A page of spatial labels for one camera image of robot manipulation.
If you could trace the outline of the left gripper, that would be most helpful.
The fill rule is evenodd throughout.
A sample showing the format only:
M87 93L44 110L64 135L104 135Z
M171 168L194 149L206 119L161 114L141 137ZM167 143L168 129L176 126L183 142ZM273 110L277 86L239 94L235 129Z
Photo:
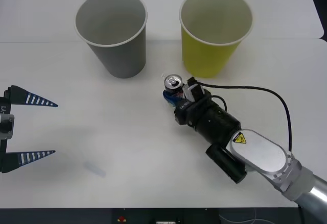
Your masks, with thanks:
M12 136L11 104L58 107L42 96L31 93L19 86L12 85L1 97L1 173L8 173L27 164L45 158L56 151L14 152L6 153L7 140Z

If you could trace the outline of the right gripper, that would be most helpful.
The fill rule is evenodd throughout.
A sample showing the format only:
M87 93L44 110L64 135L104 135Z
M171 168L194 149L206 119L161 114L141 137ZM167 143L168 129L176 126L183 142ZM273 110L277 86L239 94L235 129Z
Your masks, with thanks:
M175 120L179 125L188 125L191 128L196 128L200 124L211 122L212 118L209 111L212 107L212 95L205 95L197 102L191 102L186 98L180 99L167 91L163 91L164 99L173 107L175 107Z

